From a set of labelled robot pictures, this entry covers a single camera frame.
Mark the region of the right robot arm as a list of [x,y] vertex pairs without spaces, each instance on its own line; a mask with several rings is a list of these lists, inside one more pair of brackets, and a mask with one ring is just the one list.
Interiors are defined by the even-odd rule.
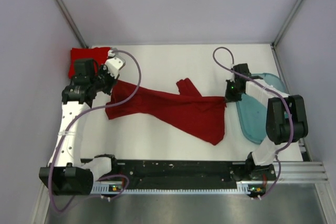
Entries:
[[305,102],[300,95],[289,95],[269,85],[262,77],[253,77],[246,63],[228,69],[225,100],[238,102],[245,94],[267,109],[266,137],[259,147],[250,152],[245,161],[244,176],[260,180],[271,173],[272,164],[279,152],[308,135]]

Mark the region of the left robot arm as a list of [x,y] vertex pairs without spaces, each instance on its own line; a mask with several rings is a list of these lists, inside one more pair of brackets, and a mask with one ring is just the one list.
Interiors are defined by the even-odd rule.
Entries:
[[75,60],[74,73],[61,94],[62,118],[55,150],[39,178],[54,195],[89,195],[100,175],[114,180],[119,174],[111,155],[103,154],[94,165],[83,165],[80,158],[84,111],[90,110],[97,93],[110,95],[125,61],[108,57],[103,64],[92,58]]

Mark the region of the dark red t-shirt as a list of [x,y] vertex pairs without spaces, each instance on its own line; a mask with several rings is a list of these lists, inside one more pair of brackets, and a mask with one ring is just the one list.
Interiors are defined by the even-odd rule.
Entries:
[[179,80],[176,86],[178,94],[140,87],[130,101],[106,108],[106,115],[113,120],[148,114],[202,141],[219,144],[225,135],[225,99],[202,96],[189,78]]

